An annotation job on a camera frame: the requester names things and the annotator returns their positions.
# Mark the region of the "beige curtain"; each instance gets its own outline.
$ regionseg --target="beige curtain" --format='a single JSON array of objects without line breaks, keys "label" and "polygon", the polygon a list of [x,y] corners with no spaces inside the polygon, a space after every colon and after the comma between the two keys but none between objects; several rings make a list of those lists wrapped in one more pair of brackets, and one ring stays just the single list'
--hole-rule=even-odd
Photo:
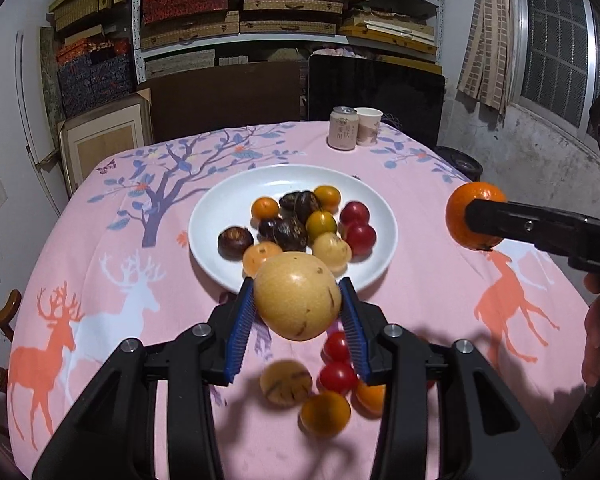
[{"label": "beige curtain", "polygon": [[459,91],[495,108],[506,108],[509,0],[475,0]]}]

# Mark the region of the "black trash bin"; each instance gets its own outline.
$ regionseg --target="black trash bin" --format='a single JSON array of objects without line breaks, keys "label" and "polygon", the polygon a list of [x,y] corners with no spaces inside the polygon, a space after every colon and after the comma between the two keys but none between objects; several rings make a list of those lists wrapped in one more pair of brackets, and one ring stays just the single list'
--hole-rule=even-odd
[{"label": "black trash bin", "polygon": [[451,166],[473,182],[478,182],[482,175],[482,165],[472,156],[446,146],[436,146],[433,149],[439,156],[444,158]]}]

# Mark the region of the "red cherry tomato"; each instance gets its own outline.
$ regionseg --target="red cherry tomato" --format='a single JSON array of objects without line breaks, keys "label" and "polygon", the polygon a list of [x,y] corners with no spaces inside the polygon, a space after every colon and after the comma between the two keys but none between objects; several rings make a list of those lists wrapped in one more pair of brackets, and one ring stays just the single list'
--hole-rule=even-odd
[{"label": "red cherry tomato", "polygon": [[369,209],[362,202],[349,202],[340,213],[340,223],[344,226],[353,222],[368,224],[370,217]]},{"label": "red cherry tomato", "polygon": [[346,227],[342,239],[351,247],[354,256],[366,256],[378,239],[376,230],[368,224],[352,223]]},{"label": "red cherry tomato", "polygon": [[332,361],[348,362],[351,359],[344,332],[331,334],[322,347],[324,354]]},{"label": "red cherry tomato", "polygon": [[318,375],[318,380],[325,390],[344,395],[358,384],[358,376],[347,363],[333,362],[327,364]]}]

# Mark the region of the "table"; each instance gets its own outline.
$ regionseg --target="table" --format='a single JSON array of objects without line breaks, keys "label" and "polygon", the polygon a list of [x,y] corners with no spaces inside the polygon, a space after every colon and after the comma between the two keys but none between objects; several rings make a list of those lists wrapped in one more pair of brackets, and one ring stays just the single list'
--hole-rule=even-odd
[{"label": "table", "polygon": [[[26,475],[121,340],[171,340],[206,320],[226,295],[190,256],[189,215],[214,184],[267,164],[325,166],[378,191],[394,210],[399,247],[388,272],[360,296],[431,342],[474,341],[555,444],[584,393],[587,307],[576,290],[530,245],[505,240],[487,255],[459,247],[444,211],[465,179],[432,151],[383,124],[376,146],[337,152],[326,144],[327,130],[324,122],[219,130],[119,153],[90,174],[40,254],[15,330],[9,425]],[[227,479],[368,479],[378,420],[354,411],[339,436],[319,442],[299,431],[297,408],[273,409],[259,391],[260,371],[280,358],[300,360],[315,381],[325,338],[292,343],[263,326],[252,332],[235,383],[213,389]],[[159,479],[168,477],[163,386],[155,425]],[[434,396],[428,478],[437,477]]]}]

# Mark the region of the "white plate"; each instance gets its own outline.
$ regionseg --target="white plate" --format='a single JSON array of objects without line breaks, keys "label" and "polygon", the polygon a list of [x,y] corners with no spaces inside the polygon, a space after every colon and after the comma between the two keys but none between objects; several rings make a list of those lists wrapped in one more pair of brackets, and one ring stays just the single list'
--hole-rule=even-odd
[{"label": "white plate", "polygon": [[280,164],[237,173],[213,186],[196,204],[189,219],[189,247],[200,267],[225,289],[238,293],[242,285],[242,263],[225,260],[218,254],[218,235],[237,225],[249,229],[257,240],[257,229],[251,225],[251,204],[261,196],[276,200],[293,191],[315,189],[320,185],[335,186],[342,195],[342,208],[358,200],[369,208],[369,224],[376,230],[378,241],[369,257],[350,263],[342,276],[348,276],[356,290],[362,290],[378,279],[394,257],[398,245],[398,224],[394,212],[378,193],[364,182],[339,171]]}]

